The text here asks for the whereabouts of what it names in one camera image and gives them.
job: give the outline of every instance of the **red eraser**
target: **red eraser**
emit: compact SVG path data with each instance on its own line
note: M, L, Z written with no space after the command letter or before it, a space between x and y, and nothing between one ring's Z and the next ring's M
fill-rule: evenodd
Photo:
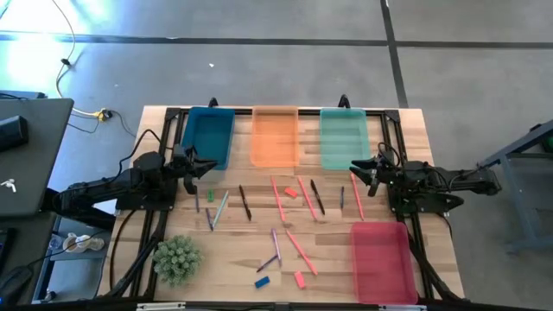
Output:
M292 188L290 188L290 187L287 187L286 189L284 189L284 192L285 192L287 195L289 195L289 196L291 196L292 198L294 198L294 199L295 199L296 196L297 196L297 192L294 191L294 190L293 190Z
M305 288L305 282L303 281L302 272L301 271L296 271L296 273L294 273L294 277L296 278L297 286L300 289L304 289Z

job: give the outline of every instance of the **purple marker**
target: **purple marker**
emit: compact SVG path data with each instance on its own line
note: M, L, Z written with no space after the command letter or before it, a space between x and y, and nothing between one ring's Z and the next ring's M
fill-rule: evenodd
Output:
M273 228L270 229L271 233L273 234L273 242L275 243L276 247L276 255L278 256L278 265L283 266L283 258L280 256L280 248L278 247L278 240L277 240L277 231Z

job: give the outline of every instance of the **black clamp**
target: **black clamp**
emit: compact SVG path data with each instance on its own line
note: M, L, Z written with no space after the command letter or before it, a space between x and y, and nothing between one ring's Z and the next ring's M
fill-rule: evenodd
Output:
M352 108L349 105L349 99L347 99L346 94L342 94L342 96L340 96L340 102L338 102L338 108L347 108L347 109Z

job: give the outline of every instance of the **gray floor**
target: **gray floor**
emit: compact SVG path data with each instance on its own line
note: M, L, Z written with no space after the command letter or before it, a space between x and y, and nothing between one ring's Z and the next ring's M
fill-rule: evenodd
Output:
M59 3L80 34L386 38L378 0ZM553 41L553 5L547 0L389 4L402 41ZM49 1L13 0L0 29L66 33L67 25ZM59 58L69 48L47 35L0 41L0 88L55 97ZM61 83L65 96L85 110L118 110L133 130L144 105L205 105L213 96L223 105L327 106L347 93L356 106L398 107L387 47L81 43L77 54L75 68ZM398 54L409 106L424 111L436 165L471 168L553 116L551 49L400 48ZM101 124L92 135L68 129L50 186L62 189L112 175L132 141L117 121ZM553 251L506 255L505 243L521 235L506 192L465 197L451 222L467 297L551 309ZM91 281L68 285L56 269L51 289L64 293L64 299L92 296L98 263L72 264Z

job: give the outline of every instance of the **pink marker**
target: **pink marker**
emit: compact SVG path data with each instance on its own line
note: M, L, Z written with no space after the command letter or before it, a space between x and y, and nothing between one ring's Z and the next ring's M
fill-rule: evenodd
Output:
M275 243L276 247L276 255L278 256L278 265L281 267L283 266L283 258L280 256L280 248L278 247L278 240L277 240L277 231L275 229L270 229L270 232L273 234L273 242Z
M365 220L363 215L363 206L361 205L361 200L359 199L359 193L357 192L357 184L355 183L355 175L352 173L352 183L353 191L355 192L355 199L357 200L357 206L359 207L359 214L361 215L361 220Z
M315 210L313 209L313 205L311 204L311 199L309 198L309 194L307 191L305 191L305 187L303 186L302 177L297 176L297 182L300 184L300 188L303 191L303 196L305 197L305 200L308 202L309 210L311 211L311 215L313 215L313 219L317 220L317 217L315 216Z
M284 218L283 205L280 203L280 196L278 195L277 185L275 184L273 176L270 177L270 183L273 184L273 190L275 191L276 204L278 205L278 212L280 212L280 219L284 221L286 218Z
M302 247L297 243L296 241L296 238L294 238L294 236L287 230L286 231L286 234L288 234L288 237L290 238L290 241L292 241L292 244L296 247L297 249L297 252L300 253L300 255L302 255L303 257L303 260L305 260L305 263L308 265L308 267L311 269L311 271L313 272L314 275L318 275L319 273L317 272L317 269L315 268L315 266L311 263L311 261L309 260L309 258L307 257L307 255L305 255L305 252L303 251Z

